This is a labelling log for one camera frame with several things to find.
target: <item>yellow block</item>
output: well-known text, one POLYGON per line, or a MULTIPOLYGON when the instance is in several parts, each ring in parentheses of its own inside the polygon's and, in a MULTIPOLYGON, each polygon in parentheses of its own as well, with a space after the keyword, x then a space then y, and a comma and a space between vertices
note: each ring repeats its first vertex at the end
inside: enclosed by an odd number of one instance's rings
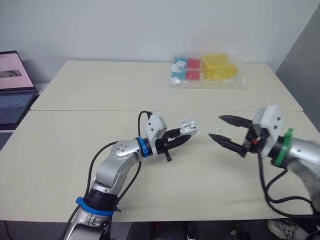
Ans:
POLYGON ((206 80, 228 79, 238 72, 235 64, 229 63, 226 54, 201 56, 201 72, 206 80))

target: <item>cyan block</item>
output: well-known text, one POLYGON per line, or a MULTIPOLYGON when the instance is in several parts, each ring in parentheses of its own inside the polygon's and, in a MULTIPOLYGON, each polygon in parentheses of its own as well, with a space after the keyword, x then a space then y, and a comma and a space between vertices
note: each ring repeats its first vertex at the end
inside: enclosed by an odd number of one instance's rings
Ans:
POLYGON ((185 62, 185 66, 187 66, 187 63, 188 63, 188 59, 187 58, 177 56, 177 57, 174 58, 174 63, 176 64, 178 61, 185 62))
POLYGON ((180 80, 182 80, 182 79, 186 79, 186 74, 187 74, 187 71, 172 72, 171 77, 172 78, 178 77, 180 80))

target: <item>green ring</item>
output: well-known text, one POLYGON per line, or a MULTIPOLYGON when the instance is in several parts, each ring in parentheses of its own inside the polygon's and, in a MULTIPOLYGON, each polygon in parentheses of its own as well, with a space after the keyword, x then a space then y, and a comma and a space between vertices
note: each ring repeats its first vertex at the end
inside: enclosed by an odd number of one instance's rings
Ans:
POLYGON ((285 158, 287 152, 289 151, 289 146, 290 146, 293 132, 294 132, 294 130, 292 128, 289 128, 288 131, 285 133, 284 141, 283 141, 283 144, 282 144, 282 147, 281 147, 281 150, 280 150, 278 156, 276 156, 275 162, 273 164, 274 166, 280 167, 282 162, 284 161, 284 158, 285 158))

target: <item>laptop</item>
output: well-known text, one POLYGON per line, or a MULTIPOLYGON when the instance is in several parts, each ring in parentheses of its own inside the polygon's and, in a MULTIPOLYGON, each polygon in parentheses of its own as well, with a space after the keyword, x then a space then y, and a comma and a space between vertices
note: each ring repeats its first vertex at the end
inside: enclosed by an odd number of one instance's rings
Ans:
POLYGON ((0 124, 15 124, 38 96, 17 51, 0 52, 0 124))

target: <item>shoe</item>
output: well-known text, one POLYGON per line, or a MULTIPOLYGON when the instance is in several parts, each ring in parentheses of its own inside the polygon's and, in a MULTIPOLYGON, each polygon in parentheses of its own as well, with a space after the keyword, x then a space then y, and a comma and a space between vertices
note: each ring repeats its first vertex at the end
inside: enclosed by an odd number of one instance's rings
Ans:
POLYGON ((305 240, 309 235, 302 227, 289 219, 267 220, 266 225, 274 235, 284 240, 305 240))

